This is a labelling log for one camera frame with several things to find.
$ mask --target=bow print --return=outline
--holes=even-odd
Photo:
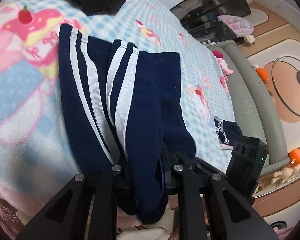
[[[34,59],[41,58],[38,55],[39,50],[37,47],[33,47],[32,49],[26,49],[26,52],[31,54]]]
[[[43,44],[50,43],[53,46],[53,40],[58,40],[57,33],[55,31],[50,32],[50,36],[42,40]]]

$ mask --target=white stripe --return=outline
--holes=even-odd
[[[78,93],[79,93],[79,96],[80,96],[80,99],[81,99],[81,102],[82,102],[82,106],[83,106],[83,109],[86,113],[86,116],[90,122],[90,125],[104,151],[104,153],[106,154],[107,158],[109,159],[109,161],[112,163],[112,164],[116,164],[117,162],[115,162],[112,158],[112,156],[110,155],[110,153],[108,152],[108,150],[106,149],[106,147],[104,146],[102,140],[101,140],[101,137],[100,137],[100,134],[97,130],[97,127],[96,127],[96,124],[92,118],[92,115],[91,115],[91,112],[90,112],[90,109],[89,109],[89,106],[88,106],[88,103],[87,103],[87,100],[84,96],[84,93],[83,93],[83,87],[82,87],[82,83],[81,83],[81,79],[80,79],[80,74],[79,74],[79,66],[78,66],[78,57],[77,57],[77,51],[76,51],[76,48],[75,48],[75,44],[76,44],[76,41],[77,41],[77,35],[78,35],[78,29],[76,28],[72,28],[72,31],[71,31],[71,35],[70,35],[70,61],[71,61],[71,66],[72,66],[72,72],[73,72],[73,77],[74,77],[74,80],[75,80],[75,84],[77,86],[77,90],[78,90]]]
[[[118,96],[117,107],[115,109],[115,128],[117,131],[118,139],[123,147],[124,154],[127,159],[128,154],[126,150],[126,129],[132,101],[138,56],[139,50],[133,47],[133,52],[128,62],[126,74],[123,78],[122,86]]]
[[[89,57],[87,51],[88,37],[89,36],[87,34],[84,33],[82,34],[80,49],[81,52],[83,53],[87,65],[88,85],[89,85],[89,93],[90,93],[92,109],[101,136],[103,137],[106,145],[108,146],[112,158],[115,161],[118,161],[120,158],[120,152],[117,143],[114,140],[113,134],[110,130],[109,124],[106,120],[105,113],[102,107],[99,80],[98,80],[98,70],[94,62]]]
[[[114,121],[112,120],[112,116],[111,116],[110,95],[112,92],[114,77],[119,69],[120,62],[122,60],[123,54],[126,51],[126,48],[127,48],[127,43],[125,43],[124,41],[121,41],[120,47],[117,49],[117,51],[115,52],[115,54],[112,58],[112,61],[111,61],[110,67],[109,67],[109,71],[108,71],[108,76],[107,76],[106,102],[107,102],[107,110],[108,110],[109,119],[113,126],[114,126]]]

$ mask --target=pink plush toy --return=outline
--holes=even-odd
[[[225,77],[225,80],[227,81],[228,80],[227,75],[233,74],[234,71],[231,69],[228,69],[228,64],[223,59],[223,55],[220,51],[214,50],[212,53],[217,58],[217,61],[220,65],[223,76]]]

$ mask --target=plush bunny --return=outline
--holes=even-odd
[[[225,80],[228,81],[227,75],[233,74],[234,71],[231,69],[228,69],[228,64],[223,59],[223,54],[220,51],[214,50],[214,51],[212,51],[212,53],[217,58],[217,61],[220,65],[220,68],[222,70],[223,76],[225,77]]]
[[[233,74],[234,71],[231,69],[228,69],[228,64],[225,62],[225,60],[223,58],[217,58],[217,61],[220,65],[223,76],[225,77],[226,81],[228,81],[227,75]]]
[[[281,179],[281,184],[284,184],[287,180],[292,179],[298,171],[300,170],[300,164],[295,166],[285,166],[281,171],[275,171],[273,173],[273,179],[271,179],[271,184],[274,184],[277,180]]]

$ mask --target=bed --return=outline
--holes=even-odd
[[[31,26],[20,25],[27,6]],[[243,135],[268,144],[262,174],[288,163],[285,138],[271,98],[233,41],[209,48],[197,42],[158,0],[127,0],[115,16],[87,17],[66,0],[2,0],[0,3],[0,198],[28,216],[80,170],[71,154],[58,86],[58,31],[68,23],[113,42],[133,42],[151,53],[175,51],[181,59],[181,100],[196,156],[225,171],[213,117],[236,121]],[[234,70],[227,84],[210,50]]]

